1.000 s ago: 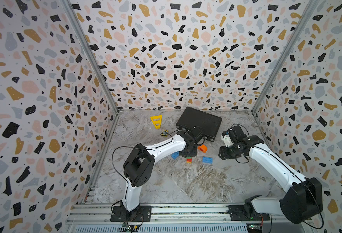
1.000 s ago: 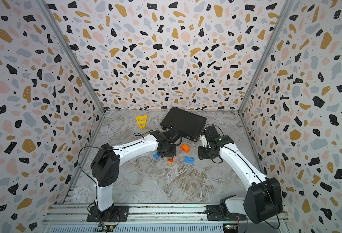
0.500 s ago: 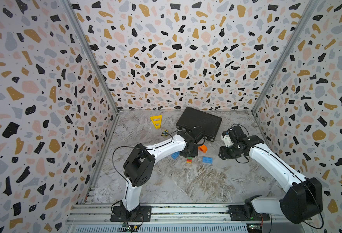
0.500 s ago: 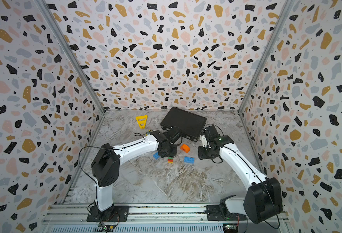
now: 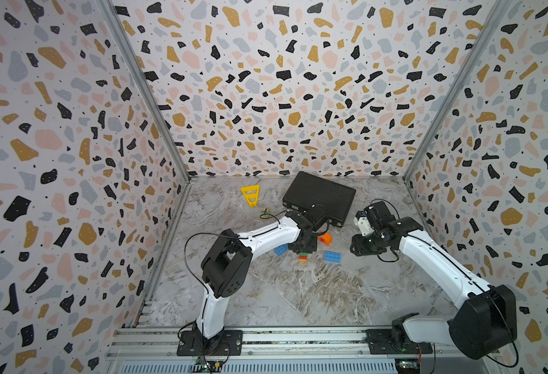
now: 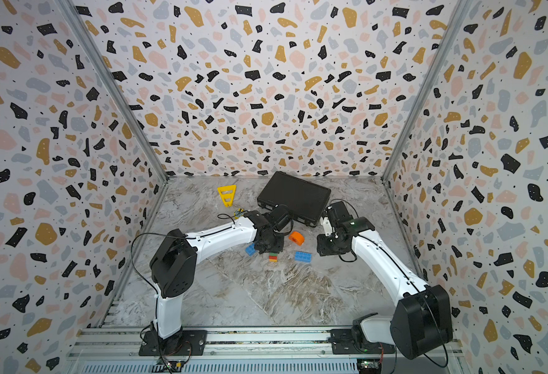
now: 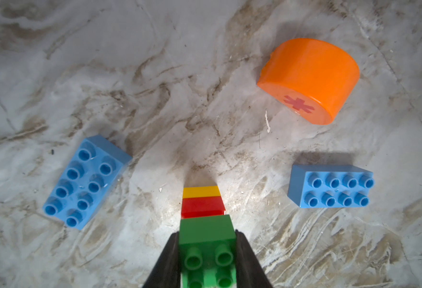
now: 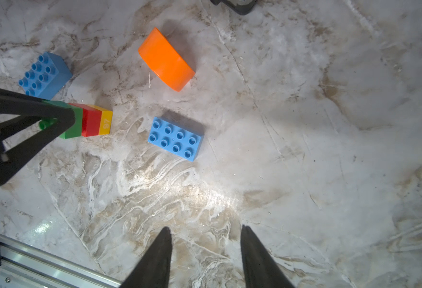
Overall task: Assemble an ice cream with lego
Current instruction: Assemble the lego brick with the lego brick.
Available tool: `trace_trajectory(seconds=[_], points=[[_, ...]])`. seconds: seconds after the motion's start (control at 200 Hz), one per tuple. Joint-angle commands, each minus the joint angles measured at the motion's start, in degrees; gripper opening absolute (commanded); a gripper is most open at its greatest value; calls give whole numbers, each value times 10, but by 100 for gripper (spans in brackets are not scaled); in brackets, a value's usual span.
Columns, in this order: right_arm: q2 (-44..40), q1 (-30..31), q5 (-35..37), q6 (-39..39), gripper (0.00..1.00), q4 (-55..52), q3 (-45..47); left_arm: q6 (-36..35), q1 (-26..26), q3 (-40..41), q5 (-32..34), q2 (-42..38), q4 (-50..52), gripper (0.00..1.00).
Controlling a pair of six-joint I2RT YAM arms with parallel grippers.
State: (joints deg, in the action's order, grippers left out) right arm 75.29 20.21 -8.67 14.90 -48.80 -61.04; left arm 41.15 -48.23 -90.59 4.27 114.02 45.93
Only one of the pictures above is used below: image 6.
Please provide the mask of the orange rounded lego piece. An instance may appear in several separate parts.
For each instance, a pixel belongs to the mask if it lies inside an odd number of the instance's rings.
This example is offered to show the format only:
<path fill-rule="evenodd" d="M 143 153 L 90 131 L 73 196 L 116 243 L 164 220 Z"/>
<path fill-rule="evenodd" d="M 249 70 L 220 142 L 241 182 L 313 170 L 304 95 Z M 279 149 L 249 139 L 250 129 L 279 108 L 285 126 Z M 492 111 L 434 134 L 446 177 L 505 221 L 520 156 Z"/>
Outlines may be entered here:
<path fill-rule="evenodd" d="M 300 232 L 297 232 L 297 231 L 294 231 L 289 235 L 289 240 L 291 242 L 294 242 L 298 246 L 302 246 L 303 243 L 305 243 L 304 236 Z"/>

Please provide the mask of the blue lego brick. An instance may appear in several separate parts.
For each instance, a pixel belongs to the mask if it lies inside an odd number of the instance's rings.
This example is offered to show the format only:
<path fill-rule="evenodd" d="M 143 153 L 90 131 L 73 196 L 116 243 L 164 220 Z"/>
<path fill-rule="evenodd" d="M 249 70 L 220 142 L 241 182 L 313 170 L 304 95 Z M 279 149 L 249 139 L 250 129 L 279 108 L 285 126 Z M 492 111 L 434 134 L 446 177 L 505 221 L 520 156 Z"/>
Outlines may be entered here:
<path fill-rule="evenodd" d="M 246 252 L 247 255 L 249 255 L 249 257 L 253 256 L 256 253 L 255 245 L 251 244 L 250 246 L 248 246 L 245 249 L 245 252 Z"/>
<path fill-rule="evenodd" d="M 312 260 L 312 255 L 308 252 L 296 251 L 294 260 L 301 263 L 310 263 Z"/>

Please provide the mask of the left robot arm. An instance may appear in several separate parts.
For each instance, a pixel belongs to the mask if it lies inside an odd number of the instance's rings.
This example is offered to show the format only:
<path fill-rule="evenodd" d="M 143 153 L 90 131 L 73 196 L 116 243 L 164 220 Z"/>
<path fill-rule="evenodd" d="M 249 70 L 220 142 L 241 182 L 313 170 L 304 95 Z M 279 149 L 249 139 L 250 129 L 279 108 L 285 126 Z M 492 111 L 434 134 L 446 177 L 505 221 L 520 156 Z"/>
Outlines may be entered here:
<path fill-rule="evenodd" d="M 151 277 L 141 276 L 155 292 L 152 332 L 159 342 L 179 341 L 182 337 L 182 304 L 193 285 L 197 265 L 222 251 L 252 245 L 256 252 L 280 253 L 284 238 L 293 231 L 293 219 L 284 205 L 261 213 L 247 210 L 238 217 L 221 213 L 224 224 L 199 232 L 174 229 L 156 234 L 163 239 L 149 262 Z"/>

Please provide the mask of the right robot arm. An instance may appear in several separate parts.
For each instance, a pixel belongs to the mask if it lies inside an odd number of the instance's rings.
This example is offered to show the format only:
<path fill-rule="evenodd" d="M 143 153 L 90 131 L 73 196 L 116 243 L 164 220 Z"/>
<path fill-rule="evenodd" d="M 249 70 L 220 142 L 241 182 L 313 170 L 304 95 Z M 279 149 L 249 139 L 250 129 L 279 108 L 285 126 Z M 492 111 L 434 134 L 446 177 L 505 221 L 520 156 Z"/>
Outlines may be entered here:
<path fill-rule="evenodd" d="M 353 217 L 342 201 L 325 208 L 325 232 L 317 237 L 322 257 L 350 253 L 363 260 L 390 294 L 391 316 L 372 313 L 353 321 L 350 341 L 358 352 L 372 345 L 393 345 L 407 359 L 418 358 L 453 339 L 451 305 L 447 291 L 430 286 L 412 272 L 381 238 L 365 217 Z"/>

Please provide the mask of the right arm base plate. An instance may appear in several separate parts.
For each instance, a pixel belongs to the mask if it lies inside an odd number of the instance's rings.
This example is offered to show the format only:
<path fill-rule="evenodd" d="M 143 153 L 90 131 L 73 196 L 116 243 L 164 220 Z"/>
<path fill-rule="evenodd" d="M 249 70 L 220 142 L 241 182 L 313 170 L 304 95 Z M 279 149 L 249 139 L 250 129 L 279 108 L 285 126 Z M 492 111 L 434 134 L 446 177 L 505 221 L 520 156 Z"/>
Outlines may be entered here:
<path fill-rule="evenodd" d="M 394 354 L 395 346 L 370 342 L 357 327 L 330 330 L 328 342 L 334 355 L 377 355 L 381 353 Z"/>

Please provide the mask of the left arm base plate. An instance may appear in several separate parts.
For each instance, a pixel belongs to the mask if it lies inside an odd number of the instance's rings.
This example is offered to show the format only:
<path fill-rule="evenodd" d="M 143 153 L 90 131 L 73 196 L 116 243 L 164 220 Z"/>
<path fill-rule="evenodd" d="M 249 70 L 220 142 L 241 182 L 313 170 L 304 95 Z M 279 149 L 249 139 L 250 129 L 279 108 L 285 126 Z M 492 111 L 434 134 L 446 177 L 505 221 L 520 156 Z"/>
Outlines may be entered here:
<path fill-rule="evenodd" d="M 141 357 L 159 357 L 160 355 L 201 356 L 205 350 L 207 335 L 207 330 L 183 329 L 169 338 L 160 338 L 157 331 L 152 328 L 142 335 L 138 355 Z"/>

